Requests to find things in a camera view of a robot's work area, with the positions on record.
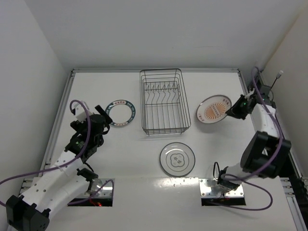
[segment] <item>metal base plate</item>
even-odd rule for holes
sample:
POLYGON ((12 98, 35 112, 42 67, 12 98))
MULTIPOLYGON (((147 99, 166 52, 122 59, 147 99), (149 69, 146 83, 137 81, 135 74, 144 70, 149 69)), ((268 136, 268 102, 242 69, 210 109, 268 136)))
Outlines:
POLYGON ((224 205, 246 205, 242 185, 236 190, 223 193, 223 189, 217 185, 214 178, 199 179, 202 205, 213 206, 209 202, 216 202, 224 205))

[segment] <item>metal dish rack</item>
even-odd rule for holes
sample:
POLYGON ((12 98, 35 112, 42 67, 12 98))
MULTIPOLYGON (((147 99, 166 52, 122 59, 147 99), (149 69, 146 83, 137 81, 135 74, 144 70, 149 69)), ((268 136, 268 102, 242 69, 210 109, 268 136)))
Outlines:
POLYGON ((191 126, 180 69, 140 71, 141 123, 147 135, 182 134, 191 126))

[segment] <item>orange sun pattern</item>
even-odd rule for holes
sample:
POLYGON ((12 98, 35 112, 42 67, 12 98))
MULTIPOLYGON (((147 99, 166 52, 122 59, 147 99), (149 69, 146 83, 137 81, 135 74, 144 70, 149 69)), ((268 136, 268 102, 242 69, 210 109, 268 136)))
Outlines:
POLYGON ((205 110, 205 117, 209 120, 214 120, 221 117, 227 111, 224 103, 212 103, 205 110))

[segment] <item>white table surface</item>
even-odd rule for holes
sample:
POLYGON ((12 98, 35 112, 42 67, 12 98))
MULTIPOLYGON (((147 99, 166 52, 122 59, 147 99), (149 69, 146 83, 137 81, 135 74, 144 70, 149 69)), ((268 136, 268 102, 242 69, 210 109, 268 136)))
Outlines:
MULTIPOLYGON (((223 207, 201 206, 198 178, 212 177, 215 161, 220 168, 240 161, 255 131, 250 116, 246 120, 227 117, 204 125, 195 118, 200 102, 215 94, 227 95, 232 103, 243 93, 237 73, 183 72, 191 127, 178 137, 149 138, 141 128, 139 73, 77 73, 68 104, 84 100, 91 110, 124 99, 136 107, 136 117, 122 128, 112 127, 105 143, 88 163, 100 178, 115 178, 112 207, 66 207, 51 221, 48 230, 115 231, 293 231, 296 230, 279 178, 255 179, 274 198, 272 207, 247 212, 223 207), (196 157, 194 169, 182 179, 169 178, 161 169, 159 154, 170 142, 191 147, 196 157)), ((52 160, 55 161, 74 134, 69 124, 75 119, 68 104, 52 160)), ((269 203, 268 196, 244 185, 247 207, 269 203)))

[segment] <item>robotic arm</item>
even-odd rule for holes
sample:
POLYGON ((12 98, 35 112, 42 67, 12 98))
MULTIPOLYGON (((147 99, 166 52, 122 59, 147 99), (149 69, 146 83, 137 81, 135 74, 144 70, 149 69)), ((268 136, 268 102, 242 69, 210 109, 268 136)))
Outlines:
POLYGON ((19 231, 44 231, 50 219, 78 195, 91 190, 98 175, 87 168, 84 163, 103 145, 103 135, 107 134, 112 119, 98 105, 99 114, 88 110, 91 123, 90 139, 85 152, 80 158, 65 167, 59 167, 80 153, 83 148, 88 126, 86 113, 80 104, 75 105, 73 114, 77 120, 71 123, 76 131, 60 157, 52 167, 58 170, 46 172, 31 188, 19 197, 11 196, 6 202, 8 223, 19 231))
MULTIPOLYGON (((270 113, 275 117, 275 103, 269 100, 267 94, 263 93, 261 95, 270 113)), ((245 149, 240 163, 231 167, 225 167, 220 171, 217 184, 224 193, 236 190, 242 183, 240 180, 225 180, 225 174, 231 174, 241 179, 246 178, 268 162, 274 154, 279 141, 278 129, 254 90, 246 96, 241 95, 239 100, 226 114, 237 119, 245 119, 248 114, 251 114, 254 118, 254 126, 257 132, 245 149)), ((281 148, 274 161, 261 171, 259 175, 254 177, 273 179, 278 176, 290 149, 290 141, 283 139, 281 148)))

